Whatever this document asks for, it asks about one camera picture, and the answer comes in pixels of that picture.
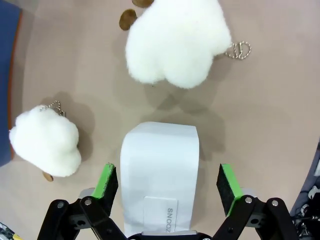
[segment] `brown felt piece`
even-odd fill
[[[137,19],[136,11],[133,9],[125,10],[119,21],[119,26],[123,31],[128,31]]]
[[[43,171],[42,174],[45,177],[45,179],[47,179],[49,182],[52,182],[54,180],[54,177],[51,176],[49,173]]]
[[[148,8],[154,0],[132,0],[132,3],[139,8]]]

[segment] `metal bolt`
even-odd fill
[[[91,203],[92,203],[92,202],[91,202],[91,199],[87,199],[87,200],[84,201],[84,204],[85,204],[86,206],[90,205]]]
[[[63,206],[64,206],[64,202],[63,201],[60,201],[57,205],[58,209],[61,209]]]
[[[278,201],[276,201],[276,200],[273,200],[272,202],[271,202],[271,204],[272,204],[272,206],[278,206]]]
[[[246,202],[247,204],[252,203],[252,198],[247,196],[247,197],[245,198],[245,202]]]

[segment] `white rectangular label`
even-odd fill
[[[144,231],[173,233],[176,229],[178,200],[145,196],[143,199]]]

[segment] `small white plush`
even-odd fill
[[[141,83],[166,79],[191,89],[231,45],[218,0],[155,0],[131,26],[125,57],[129,74]]]
[[[55,176],[74,174],[81,155],[76,125],[53,109],[39,105],[19,115],[9,132],[11,145],[21,158]]]

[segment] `brown trim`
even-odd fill
[[[13,78],[13,74],[14,74],[14,58],[15,58],[15,51],[16,51],[16,46],[17,46],[17,39],[18,39],[18,35],[19,35],[19,29],[21,26],[21,19],[22,19],[22,9],[20,10],[20,16],[19,16],[19,20],[18,20],[18,25],[16,27],[16,32],[15,32],[15,36],[14,36],[14,41],[13,41],[13,46],[12,46],[12,52],[11,52],[11,60],[10,60],[10,69],[9,69],[9,81],[8,81],[8,130],[10,130],[12,128],[12,124],[11,124],[11,120],[12,120],[12,116],[11,116],[11,92],[12,92],[12,78]],[[11,160],[14,158],[14,149],[12,148],[12,146],[10,145],[11,148]]]

